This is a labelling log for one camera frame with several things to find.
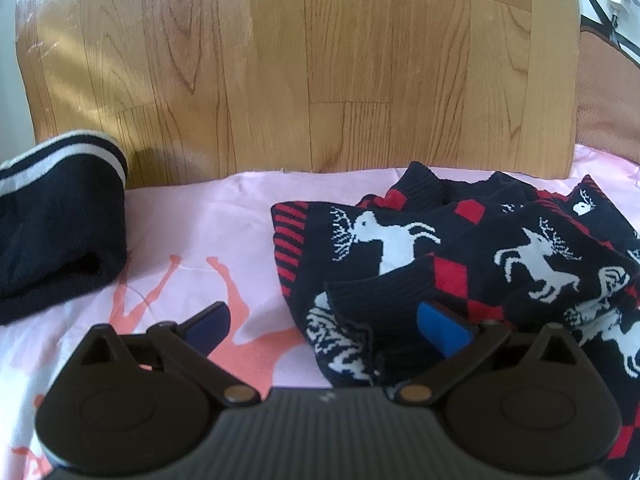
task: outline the black garment with white stripes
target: black garment with white stripes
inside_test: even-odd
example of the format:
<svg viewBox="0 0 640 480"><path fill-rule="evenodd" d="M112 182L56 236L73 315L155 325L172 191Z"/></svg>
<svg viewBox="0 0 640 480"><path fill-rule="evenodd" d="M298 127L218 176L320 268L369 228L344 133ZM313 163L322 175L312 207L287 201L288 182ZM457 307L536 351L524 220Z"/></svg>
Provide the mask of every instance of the black garment with white stripes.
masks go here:
<svg viewBox="0 0 640 480"><path fill-rule="evenodd" d="M0 324L118 275L127 258L126 177L117 143L85 130L0 165Z"/></svg>

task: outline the white stripe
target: white stripe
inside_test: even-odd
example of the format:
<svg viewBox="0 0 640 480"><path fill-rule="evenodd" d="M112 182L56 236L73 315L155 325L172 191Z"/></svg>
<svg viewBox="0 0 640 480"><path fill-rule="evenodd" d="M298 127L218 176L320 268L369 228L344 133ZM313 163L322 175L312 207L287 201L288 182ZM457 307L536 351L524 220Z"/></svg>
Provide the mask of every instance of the white stripe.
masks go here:
<svg viewBox="0 0 640 480"><path fill-rule="evenodd" d="M116 171L122 181L122 187L124 187L126 180L124 169L113 153L101 148L100 146L96 146L95 144L70 144L51 153L49 156L39 160L32 166L1 179L0 197L18 191L32 182L35 182L41 176L47 174L47 172L50 171L57 163L73 155L95 155L98 158L101 158L103 161L111 165L111 167Z"/></svg>
<svg viewBox="0 0 640 480"><path fill-rule="evenodd" d="M120 144L118 143L118 141L116 139L114 139L113 137L108 136L107 134L104 134L102 132L94 132L93 130L75 130L75 131L72 131L72 132L69 132L69 133L66 133L66 134L58 135L56 137L51 137L50 139L47 139L44 142L41 142L40 144L36 145L34 148L31 148L28 152L24 152L24 153L18 155L17 157L12 158L11 160L4 161L2 164L0 164L0 170L7 170L8 168L12 167L12 165L16 164L17 162L20 162L21 160L24 160L25 158L27 158L28 156L33 155L34 153L38 153L41 149L52 145L54 142L59 142L60 140L65 140L65 139L69 139L71 137L77 137L77 136L81 136L81 135L88 135L88 136L97 137L97 138L102 139L102 140L108 140L116 148L118 148L120 151L122 151L122 148L120 147Z"/></svg>

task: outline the reindeer sweater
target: reindeer sweater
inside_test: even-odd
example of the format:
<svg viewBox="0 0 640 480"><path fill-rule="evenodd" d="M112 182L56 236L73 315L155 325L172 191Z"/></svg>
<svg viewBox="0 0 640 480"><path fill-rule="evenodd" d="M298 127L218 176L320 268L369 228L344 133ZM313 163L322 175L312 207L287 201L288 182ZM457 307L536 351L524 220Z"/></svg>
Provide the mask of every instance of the reindeer sweater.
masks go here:
<svg viewBox="0 0 640 480"><path fill-rule="evenodd" d="M640 240L590 177L561 196L503 173L439 180L414 162L385 197L271 212L282 293L334 385L397 384L442 359L418 332L421 301L522 330L559 321L622 410L610 470L638 469L619 459L640 452Z"/></svg>

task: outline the blue gripper pad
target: blue gripper pad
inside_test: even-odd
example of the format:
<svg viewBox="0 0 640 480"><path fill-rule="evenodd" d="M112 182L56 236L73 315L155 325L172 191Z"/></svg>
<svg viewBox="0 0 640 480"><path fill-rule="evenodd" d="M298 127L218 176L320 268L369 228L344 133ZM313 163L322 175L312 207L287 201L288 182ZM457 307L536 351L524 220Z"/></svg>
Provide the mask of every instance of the blue gripper pad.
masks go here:
<svg viewBox="0 0 640 480"><path fill-rule="evenodd" d="M462 318L429 303L421 303L417 313L418 330L448 358L471 343L474 332Z"/></svg>

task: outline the pink bed sheet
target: pink bed sheet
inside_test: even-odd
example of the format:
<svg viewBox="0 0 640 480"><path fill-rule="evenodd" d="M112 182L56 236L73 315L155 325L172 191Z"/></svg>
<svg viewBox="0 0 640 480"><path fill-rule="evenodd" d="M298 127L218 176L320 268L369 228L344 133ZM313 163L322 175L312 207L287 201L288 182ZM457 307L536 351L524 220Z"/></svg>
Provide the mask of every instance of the pink bed sheet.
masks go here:
<svg viewBox="0 0 640 480"><path fill-rule="evenodd" d="M434 169L473 182L488 171ZM0 328L0 478L35 480L50 466L33 431L35 410L89 327L144 332L226 301L232 328L210 358L265 395L272 385L328 386L294 327L273 259L270 206L287 200L356 203L384 195L403 170L337 174L242 173L190 186L126 193L130 251L104 290ZM516 174L540 189L569 191L590 174L640 230L640 169L608 153L576 146L566 180Z"/></svg>

